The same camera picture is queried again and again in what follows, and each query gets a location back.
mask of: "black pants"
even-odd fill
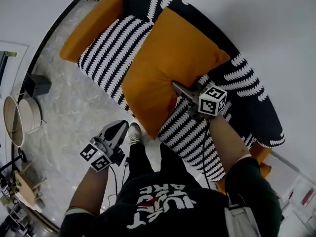
[[[161,153],[161,172],[177,173],[190,175],[182,161],[171,149],[163,143],[160,145]],[[146,156],[145,146],[141,143],[136,143],[130,146],[129,151],[129,176],[125,183],[135,177],[153,173],[152,166]]]

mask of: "shoe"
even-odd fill
[[[142,143],[142,130],[137,123],[133,122],[132,124],[130,124],[128,129],[128,137],[130,140],[130,145]]]

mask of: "black t-shirt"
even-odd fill
[[[225,190],[232,202],[240,202],[242,198],[252,209],[262,237],[277,236],[281,209],[255,159],[244,158],[230,169]],[[201,188],[191,175],[155,172],[126,183],[115,205],[99,217],[88,213],[67,215],[60,236],[216,232],[217,236],[225,237],[228,232],[224,208],[228,202],[226,195]]]

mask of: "orange pillow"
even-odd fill
[[[229,59],[202,32],[166,8],[129,68],[123,93],[131,111],[155,139],[176,104],[171,82],[190,87],[196,77]]]

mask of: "gray tile floor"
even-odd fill
[[[41,186],[42,200],[45,204],[43,214],[57,226],[61,225],[65,210],[68,208],[78,184],[88,166],[79,158],[79,152],[93,135],[111,121],[125,119],[133,122],[126,111],[112,101],[92,80],[86,78],[77,65],[59,57],[59,51],[75,26],[92,9],[96,2],[80,1],[58,26],[42,51],[34,74],[45,75],[52,82],[50,92],[38,97],[42,118],[47,122],[37,131],[27,135],[23,146],[29,160],[39,177],[47,177]],[[159,141],[151,141],[144,136],[147,155],[155,171],[159,170]],[[128,140],[122,147],[128,155]],[[121,187],[123,167],[114,166]],[[201,175],[190,168],[189,172],[206,183]],[[102,209],[115,202],[114,177],[110,171],[107,190]]]

